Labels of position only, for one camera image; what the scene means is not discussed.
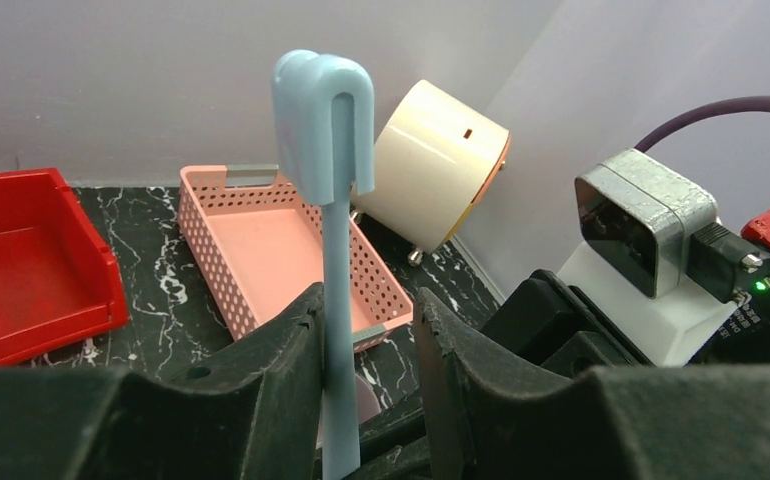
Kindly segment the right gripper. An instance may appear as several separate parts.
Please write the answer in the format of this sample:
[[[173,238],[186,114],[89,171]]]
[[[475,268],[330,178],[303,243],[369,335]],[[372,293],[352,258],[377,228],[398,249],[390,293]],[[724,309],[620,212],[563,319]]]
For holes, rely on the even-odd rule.
[[[532,273],[480,328],[518,357],[572,379],[593,367],[650,366],[578,288]],[[687,367],[770,365],[770,291],[742,307]],[[362,427],[362,479],[436,479],[420,384]]]

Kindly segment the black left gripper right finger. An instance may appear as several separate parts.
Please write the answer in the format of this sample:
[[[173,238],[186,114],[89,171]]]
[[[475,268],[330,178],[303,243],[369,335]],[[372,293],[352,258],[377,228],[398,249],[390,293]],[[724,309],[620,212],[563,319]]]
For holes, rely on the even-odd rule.
[[[770,365],[568,379],[422,289],[414,337],[436,479],[770,479]]]

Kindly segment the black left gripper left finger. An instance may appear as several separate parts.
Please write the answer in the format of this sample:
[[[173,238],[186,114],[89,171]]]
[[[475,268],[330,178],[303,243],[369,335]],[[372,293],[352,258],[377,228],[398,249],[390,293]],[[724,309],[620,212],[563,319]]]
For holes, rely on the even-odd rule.
[[[308,479],[323,287],[166,381],[124,367],[0,368],[0,479]]]

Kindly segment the purple mug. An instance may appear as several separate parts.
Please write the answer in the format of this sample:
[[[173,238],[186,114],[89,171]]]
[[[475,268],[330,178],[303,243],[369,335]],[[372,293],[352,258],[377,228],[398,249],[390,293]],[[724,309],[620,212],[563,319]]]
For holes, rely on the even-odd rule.
[[[355,380],[356,380],[356,394],[357,394],[358,424],[362,425],[366,421],[380,414],[381,406],[379,404],[379,399],[372,385],[366,380],[366,378],[363,375],[356,372]]]

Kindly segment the white toothbrush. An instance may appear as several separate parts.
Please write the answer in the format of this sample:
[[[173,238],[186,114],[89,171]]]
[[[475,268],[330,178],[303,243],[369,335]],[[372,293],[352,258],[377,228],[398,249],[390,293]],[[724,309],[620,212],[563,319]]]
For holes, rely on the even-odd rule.
[[[351,194],[369,193],[375,184],[374,87],[357,62],[298,49],[275,64],[271,91],[280,171],[322,215],[322,476],[343,479],[361,464],[349,210]]]

